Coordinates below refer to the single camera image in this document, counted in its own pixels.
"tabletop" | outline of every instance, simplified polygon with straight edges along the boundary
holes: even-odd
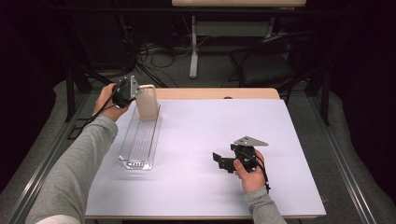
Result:
[[[275,90],[177,90],[157,89],[162,124],[150,171],[127,170],[119,161],[134,110],[117,121],[119,134],[92,182],[86,218],[249,219],[240,180],[212,158],[212,152],[234,156],[230,144],[246,135],[269,144],[257,149],[281,215],[326,215],[288,109]],[[247,99],[249,92],[255,99]]]

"wire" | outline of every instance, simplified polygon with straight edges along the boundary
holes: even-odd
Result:
[[[92,117],[90,117],[87,121],[85,121],[84,125],[82,125],[81,129],[79,130],[78,136],[82,133],[82,130],[84,130],[84,128],[87,125],[92,123],[103,111],[109,109],[110,107],[116,106],[116,105],[111,105],[111,106],[106,107],[108,102],[110,102],[111,98],[113,98],[114,94],[116,94],[116,92],[120,89],[120,87],[121,87],[121,84],[117,85],[117,88],[115,88],[114,91],[111,92],[110,96],[107,98],[107,100],[102,105],[102,107],[98,110],[98,112],[96,112]]]

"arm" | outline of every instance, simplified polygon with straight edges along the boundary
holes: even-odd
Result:
[[[260,151],[256,150],[256,155],[263,161]],[[242,187],[246,193],[245,201],[247,202],[249,212],[253,215],[254,223],[286,223],[277,210],[274,201],[272,201],[267,193],[262,170],[258,168],[256,171],[248,173],[240,160],[235,160],[233,166],[235,167],[236,174],[242,180]]]
[[[113,86],[102,89],[94,112],[105,103]],[[116,138],[115,121],[126,110],[110,107],[84,128],[50,170],[26,223],[56,223],[57,219],[63,223],[84,222],[91,183]]]

